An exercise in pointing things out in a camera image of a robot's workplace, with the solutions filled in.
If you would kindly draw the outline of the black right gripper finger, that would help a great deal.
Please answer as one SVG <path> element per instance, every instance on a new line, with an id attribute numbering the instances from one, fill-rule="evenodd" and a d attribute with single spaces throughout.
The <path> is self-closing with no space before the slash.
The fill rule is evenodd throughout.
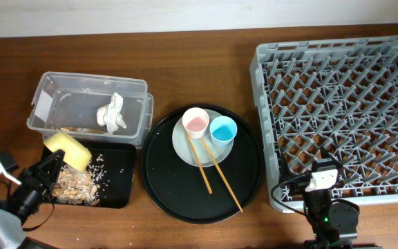
<path id="1" fill-rule="evenodd" d="M 321 157 L 320 164 L 323 167 L 334 167 L 335 169 L 343 169 L 343 165 L 332 156 L 325 147 L 320 148 Z"/>
<path id="2" fill-rule="evenodd" d="M 281 180 L 289 180 L 291 178 L 290 169 L 288 167 L 287 161 L 285 159 L 285 153 L 281 152 L 281 157 L 279 161 Z"/>

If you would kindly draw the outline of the yellow bowl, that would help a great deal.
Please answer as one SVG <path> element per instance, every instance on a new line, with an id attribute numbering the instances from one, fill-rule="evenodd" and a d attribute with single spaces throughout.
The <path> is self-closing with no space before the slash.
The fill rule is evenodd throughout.
<path id="1" fill-rule="evenodd" d="M 85 172 L 91 161 L 91 153 L 85 146 L 64 132 L 57 132 L 45 139 L 44 145 L 51 151 L 62 150 L 64 162 L 79 172 Z"/>

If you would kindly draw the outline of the food scraps pile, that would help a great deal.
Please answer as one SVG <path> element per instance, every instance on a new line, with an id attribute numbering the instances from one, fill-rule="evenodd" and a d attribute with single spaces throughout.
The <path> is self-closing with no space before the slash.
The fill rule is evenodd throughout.
<path id="1" fill-rule="evenodd" d="M 52 196 L 57 203 L 70 205 L 98 205 L 101 201 L 101 191 L 106 183 L 106 161 L 103 154 L 92 158 L 84 172 L 79 172 L 69 165 L 64 165 L 60 171 Z"/>

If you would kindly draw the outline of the gold snack wrapper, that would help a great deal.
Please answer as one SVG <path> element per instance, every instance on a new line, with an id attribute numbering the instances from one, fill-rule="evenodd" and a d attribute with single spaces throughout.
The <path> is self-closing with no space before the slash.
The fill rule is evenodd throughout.
<path id="1" fill-rule="evenodd" d="M 57 128 L 60 131 L 69 131 L 69 132 L 79 132 L 79 133 L 99 133 L 103 134 L 105 131 L 99 129 L 91 129 L 91 128 L 83 128 L 83 127 L 60 127 Z"/>

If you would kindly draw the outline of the white tissue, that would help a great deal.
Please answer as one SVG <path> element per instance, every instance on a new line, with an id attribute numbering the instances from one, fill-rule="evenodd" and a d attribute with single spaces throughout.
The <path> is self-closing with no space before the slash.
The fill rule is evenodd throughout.
<path id="1" fill-rule="evenodd" d="M 119 127 L 126 128 L 126 123 L 123 121 L 121 110 L 123 106 L 123 97 L 118 93 L 111 96 L 111 102 L 105 106 L 100 107 L 96 113 L 96 121 L 99 126 L 106 127 L 108 133 L 113 134 Z"/>

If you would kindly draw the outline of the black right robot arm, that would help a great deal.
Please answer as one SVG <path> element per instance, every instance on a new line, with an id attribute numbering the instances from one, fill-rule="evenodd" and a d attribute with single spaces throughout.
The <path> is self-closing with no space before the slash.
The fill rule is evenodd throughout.
<path id="1" fill-rule="evenodd" d="M 300 212 L 312 227 L 313 240 L 303 242 L 304 248 L 354 248 L 352 241 L 358 237 L 360 208 L 357 204 L 333 199 L 330 191 L 340 182 L 343 165 L 322 148 L 321 158 L 311 162 L 311 170 L 298 176 L 291 175 L 285 153 L 281 152 L 281 178 L 290 192 L 303 197 Z"/>

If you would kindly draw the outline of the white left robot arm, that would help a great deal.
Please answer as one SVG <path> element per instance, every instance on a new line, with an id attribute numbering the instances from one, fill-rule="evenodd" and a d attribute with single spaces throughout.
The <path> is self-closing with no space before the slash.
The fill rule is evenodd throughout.
<path id="1" fill-rule="evenodd" d="M 8 183 L 0 180 L 7 187 L 6 199 L 0 199 L 0 248 L 52 247 L 27 236 L 27 232 L 38 229 L 40 225 L 31 228 L 23 225 L 42 203 L 51 201 L 64 156 L 65 152 L 59 149 L 14 177 L 11 173 L 19 166 L 10 152 L 0 153 L 0 175 L 10 180 Z"/>

